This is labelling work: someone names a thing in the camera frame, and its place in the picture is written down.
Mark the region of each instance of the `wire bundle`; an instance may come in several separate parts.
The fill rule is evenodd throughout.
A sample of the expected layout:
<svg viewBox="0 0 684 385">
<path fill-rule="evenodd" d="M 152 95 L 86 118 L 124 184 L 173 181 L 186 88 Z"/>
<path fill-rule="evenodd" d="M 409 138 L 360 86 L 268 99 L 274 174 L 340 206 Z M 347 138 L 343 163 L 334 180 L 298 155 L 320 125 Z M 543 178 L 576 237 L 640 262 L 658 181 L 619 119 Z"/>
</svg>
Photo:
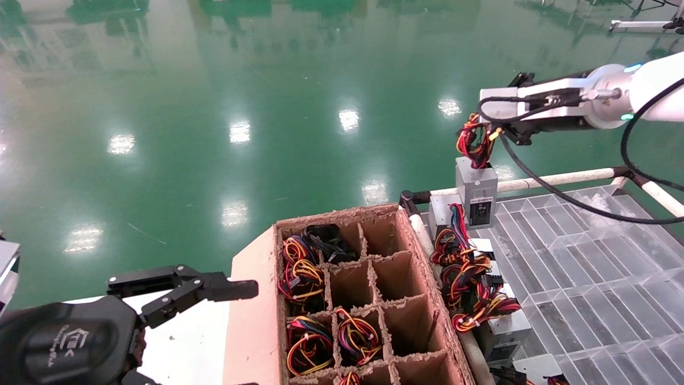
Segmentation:
<svg viewBox="0 0 684 385">
<path fill-rule="evenodd" d="M 302 237 L 323 253 L 324 262 L 338 264 L 358 260 L 358 255 L 340 236 L 338 225 L 310 225 L 304 229 Z"/>
<path fill-rule="evenodd" d="M 477 285 L 478 279 L 491 269 L 490 258 L 486 254 L 474 257 L 473 261 L 462 259 L 442 269 L 442 296 L 449 310 L 462 307 L 461 298 L 464 293 Z"/>
<path fill-rule="evenodd" d="M 299 316 L 287 326 L 287 368 L 295 376 L 307 375 L 332 364 L 332 335 L 326 327 Z"/>
<path fill-rule="evenodd" d="M 473 248 L 466 230 L 465 210 L 458 203 L 449 205 L 451 209 L 450 226 L 442 230 L 434 240 L 434 252 L 430 260 L 442 267 L 458 263 L 463 258 L 472 259 Z"/>
<path fill-rule="evenodd" d="M 339 385 L 361 385 L 361 379 L 358 374 L 349 373 L 340 381 Z"/>
<path fill-rule="evenodd" d="M 364 365 L 373 360 L 381 350 L 380 336 L 368 322 L 353 318 L 346 310 L 335 310 L 344 321 L 339 326 L 338 338 L 340 346 L 357 365 Z"/>
<path fill-rule="evenodd" d="M 477 300 L 472 315 L 455 314 L 451 318 L 451 325 L 458 332 L 468 332 L 487 320 L 509 315 L 521 309 L 517 299 L 501 293 L 501 285 L 486 285 L 480 282 L 477 284 L 476 293 Z"/>
<path fill-rule="evenodd" d="M 479 114 L 470 114 L 468 121 L 458 132 L 456 149 L 471 160 L 474 169 L 487 167 L 494 149 L 494 141 L 499 136 L 501 128 L 491 130 L 490 123 L 479 123 Z"/>
<path fill-rule="evenodd" d="M 283 242 L 285 276 L 278 290 L 294 307 L 296 314 L 319 312 L 325 308 L 323 271 L 316 267 L 317 254 L 299 236 Z"/>
<path fill-rule="evenodd" d="M 564 375 L 554 375 L 553 377 L 548 377 L 547 378 L 547 384 L 548 385 L 569 385 L 569 383 L 565 380 Z"/>
<path fill-rule="evenodd" d="M 282 243 L 282 256 L 292 263 L 303 259 L 309 260 L 314 265 L 319 263 L 318 254 L 298 235 L 293 235 Z"/>
</svg>

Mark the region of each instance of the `epoxy floor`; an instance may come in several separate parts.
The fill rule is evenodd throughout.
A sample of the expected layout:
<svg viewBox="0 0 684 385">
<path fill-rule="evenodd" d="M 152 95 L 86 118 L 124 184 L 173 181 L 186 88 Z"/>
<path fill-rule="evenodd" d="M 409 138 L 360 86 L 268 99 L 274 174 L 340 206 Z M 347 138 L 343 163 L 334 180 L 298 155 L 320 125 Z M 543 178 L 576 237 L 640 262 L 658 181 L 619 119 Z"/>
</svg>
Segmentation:
<svg viewBox="0 0 684 385">
<path fill-rule="evenodd" d="M 229 272 L 278 219 L 453 186 L 480 88 L 684 50 L 671 33 L 607 33 L 638 1 L 20 3 L 0 0 L 15 308 L 101 295 L 133 269 Z M 681 181 L 677 127 L 640 123 L 631 153 Z M 621 133 L 541 134 L 518 152 L 543 175 L 613 166 Z M 521 176 L 503 149 L 492 161 Z"/>
</svg>

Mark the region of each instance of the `black cable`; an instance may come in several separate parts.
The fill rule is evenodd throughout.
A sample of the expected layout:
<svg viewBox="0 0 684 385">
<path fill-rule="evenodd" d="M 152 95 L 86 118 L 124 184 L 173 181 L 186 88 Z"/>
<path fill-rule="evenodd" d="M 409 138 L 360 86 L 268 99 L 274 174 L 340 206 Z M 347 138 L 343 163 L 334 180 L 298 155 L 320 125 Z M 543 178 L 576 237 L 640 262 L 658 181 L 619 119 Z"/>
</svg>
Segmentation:
<svg viewBox="0 0 684 385">
<path fill-rule="evenodd" d="M 615 219 L 616 221 L 623 221 L 623 222 L 629 222 L 629 223 L 639 223 L 641 225 L 671 225 L 673 223 L 681 223 L 684 222 L 684 216 L 679 217 L 679 218 L 671 218 L 671 219 L 648 219 L 648 218 L 633 218 L 631 216 L 623 216 L 623 215 L 618 215 L 618 214 L 613 214 L 612 212 L 609 211 L 603 211 L 599 210 L 595 207 L 589 206 L 586 203 L 582 203 L 575 198 L 572 198 L 570 195 L 565 194 L 561 190 L 558 190 L 556 187 L 544 182 L 542 178 L 540 178 L 538 175 L 533 173 L 521 160 L 518 158 L 518 156 L 513 152 L 513 148 L 511 148 L 510 143 L 508 140 L 502 136 L 501 137 L 501 143 L 503 143 L 503 147 L 506 149 L 508 152 L 508 155 L 510 155 L 511 159 L 513 159 L 513 162 L 520 167 L 520 170 L 523 170 L 527 176 L 530 178 L 534 179 L 541 187 L 546 188 L 550 193 L 555 194 L 559 198 L 568 201 L 572 203 L 575 206 L 578 206 L 580 208 L 583 208 L 584 210 L 587 210 L 589 212 L 593 212 L 594 214 L 605 216 L 610 219 Z"/>
<path fill-rule="evenodd" d="M 675 190 L 679 191 L 684 191 L 684 186 L 680 184 L 676 184 L 674 182 L 671 182 L 669 180 L 664 180 L 660 179 L 657 177 L 654 177 L 652 175 L 649 175 L 641 170 L 636 166 L 636 164 L 632 163 L 632 161 L 629 159 L 629 155 L 627 154 L 627 143 L 629 142 L 629 135 L 632 133 L 632 129 L 634 128 L 634 125 L 636 122 L 641 118 L 643 114 L 646 113 L 651 107 L 653 107 L 656 103 L 658 103 L 661 99 L 664 97 L 668 96 L 677 88 L 680 88 L 681 86 L 684 86 L 684 78 L 680 79 L 679 81 L 675 82 L 673 85 L 667 87 L 664 89 L 662 92 L 660 92 L 658 95 L 655 95 L 651 100 L 649 100 L 646 104 L 644 104 L 643 107 L 637 111 L 636 114 L 634 114 L 634 118 L 632 118 L 629 123 L 627 123 L 627 127 L 624 128 L 624 133 L 622 134 L 622 141 L 620 142 L 620 155 L 622 156 L 622 161 L 624 164 L 629 168 L 630 171 L 635 173 L 636 175 L 639 175 L 641 177 L 644 177 L 646 179 L 652 180 L 654 182 L 660 183 L 664 186 L 674 188 Z"/>
<path fill-rule="evenodd" d="M 674 92 L 677 88 L 680 88 L 682 85 L 684 85 L 684 79 L 680 79 L 673 85 L 667 87 L 664 89 L 662 92 L 660 92 L 658 95 L 655 95 L 651 100 L 649 100 L 646 104 L 644 104 L 639 111 L 637 111 L 636 114 L 634 114 L 634 117 L 627 123 L 627 126 L 624 129 L 624 133 L 622 134 L 622 141 L 620 143 L 620 154 L 622 155 L 622 160 L 624 163 L 627 165 L 627 168 L 632 171 L 633 173 L 640 175 L 644 178 L 648 178 L 649 180 L 652 180 L 654 182 L 658 182 L 661 184 L 664 184 L 665 186 L 669 186 L 672 188 L 675 188 L 679 191 L 684 191 L 684 186 L 676 184 L 674 182 L 670 182 L 668 180 L 660 179 L 653 177 L 652 175 L 649 175 L 641 170 L 639 170 L 632 161 L 630 161 L 629 156 L 627 154 L 627 143 L 629 141 L 629 135 L 634 128 L 634 125 L 639 121 L 639 119 L 642 117 L 643 114 L 646 113 L 653 105 L 661 101 L 664 97 L 668 96 L 670 93 Z M 508 140 L 505 138 L 504 135 L 501 136 L 501 142 L 503 143 L 503 147 L 506 149 L 508 152 L 508 155 L 513 159 L 513 162 L 520 167 L 521 170 L 527 176 L 530 178 L 534 179 L 541 185 L 541 187 L 547 189 L 549 192 L 557 195 L 559 198 L 568 201 L 572 203 L 575 206 L 578 206 L 580 208 L 583 208 L 584 210 L 587 210 L 589 212 L 593 212 L 594 214 L 605 216 L 606 218 L 610 219 L 615 219 L 617 221 L 623 221 L 623 222 L 628 222 L 628 223 L 639 223 L 642 225 L 671 225 L 674 223 L 682 223 L 684 222 L 684 216 L 676 217 L 676 218 L 669 218 L 669 219 L 648 219 L 648 218 L 633 218 L 631 216 L 623 216 L 623 215 L 618 215 L 614 214 L 612 212 L 608 211 L 603 211 L 599 210 L 595 207 L 589 206 L 586 203 L 580 202 L 569 195 L 565 194 L 561 190 L 558 190 L 556 187 L 546 183 L 542 178 L 540 178 L 538 175 L 532 172 L 524 163 L 523 161 L 518 158 L 518 156 L 513 152 L 513 148 L 511 148 L 510 143 Z"/>
<path fill-rule="evenodd" d="M 506 118 L 506 119 L 497 119 L 497 118 L 492 118 L 491 116 L 487 115 L 482 111 L 482 106 L 485 103 L 489 103 L 490 101 L 511 101 L 511 102 L 530 102 L 530 101 L 543 101 L 546 102 L 547 100 L 545 98 L 539 98 L 539 97 L 486 97 L 479 101 L 477 104 L 477 112 L 479 113 L 480 116 L 485 118 L 486 120 L 496 123 L 496 124 L 505 124 L 505 123 L 515 123 L 519 122 L 525 118 L 529 118 L 532 115 L 537 115 L 542 112 L 546 112 L 549 110 L 553 110 L 554 108 L 560 108 L 560 107 L 566 107 L 568 105 L 576 104 L 581 101 L 581 99 L 569 99 L 566 101 L 563 101 L 562 103 L 551 103 L 549 105 L 545 105 L 543 107 L 539 107 L 535 110 L 528 111 L 520 116 L 515 116 L 512 118 Z"/>
</svg>

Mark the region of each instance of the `metal frame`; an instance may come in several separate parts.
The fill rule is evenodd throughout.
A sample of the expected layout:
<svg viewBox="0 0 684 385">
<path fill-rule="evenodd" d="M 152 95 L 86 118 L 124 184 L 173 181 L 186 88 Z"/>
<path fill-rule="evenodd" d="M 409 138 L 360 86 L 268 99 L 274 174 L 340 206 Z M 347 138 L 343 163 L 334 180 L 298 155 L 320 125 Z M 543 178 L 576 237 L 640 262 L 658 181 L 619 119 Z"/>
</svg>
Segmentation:
<svg viewBox="0 0 684 385">
<path fill-rule="evenodd" d="M 677 8 L 677 11 L 674 13 L 672 20 L 682 17 L 682 13 L 684 13 L 684 1 L 682 1 L 679 4 L 679 7 Z M 660 28 L 660 29 L 662 29 L 665 24 L 671 23 L 672 20 L 667 20 L 667 21 L 621 21 L 621 20 L 612 20 L 610 22 L 610 28 L 608 30 L 614 31 L 615 28 L 650 28 L 650 29 Z"/>
<path fill-rule="evenodd" d="M 670 195 L 655 182 L 632 174 L 627 167 L 614 167 L 580 171 L 576 173 L 549 175 L 542 177 L 542 179 L 554 186 L 577 182 L 590 182 L 601 179 L 613 179 L 611 184 L 618 185 L 619 189 L 624 188 L 625 184 L 631 180 L 674 216 L 684 216 L 684 204 Z M 510 191 L 527 190 L 530 188 L 539 187 L 541 187 L 541 185 L 539 185 L 539 183 L 532 178 L 516 179 L 506 182 L 499 182 L 499 185 L 497 186 L 497 193 L 506 193 Z M 411 222 L 411 227 L 413 227 L 413 230 L 416 233 L 423 252 L 425 252 L 425 254 L 428 256 L 434 252 L 434 246 L 416 205 L 429 203 L 430 196 L 432 195 L 453 194 L 456 194 L 455 188 L 422 192 L 402 192 L 399 205 L 401 206 L 401 209 L 407 211 L 409 220 Z M 479 385 L 495 385 L 494 377 L 489 372 L 489 366 L 487 365 L 487 362 L 485 361 L 485 358 L 483 357 L 472 332 L 457 333 L 457 335 L 468 360 L 468 364 L 473 372 L 473 376 L 475 377 L 475 382 Z"/>
</svg>

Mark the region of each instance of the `white table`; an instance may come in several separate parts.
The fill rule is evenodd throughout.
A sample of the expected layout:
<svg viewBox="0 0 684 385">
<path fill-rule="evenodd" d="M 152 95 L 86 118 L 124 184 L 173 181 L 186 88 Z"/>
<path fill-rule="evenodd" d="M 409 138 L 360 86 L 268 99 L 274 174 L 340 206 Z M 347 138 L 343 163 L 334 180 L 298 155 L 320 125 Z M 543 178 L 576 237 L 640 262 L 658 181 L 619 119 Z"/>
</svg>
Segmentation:
<svg viewBox="0 0 684 385">
<path fill-rule="evenodd" d="M 124 299 L 140 313 L 168 291 Z M 67 303 L 93 302 L 101 297 Z M 222 385 L 230 302 L 202 301 L 156 329 L 147 329 L 147 348 L 138 371 L 163 385 Z"/>
</svg>

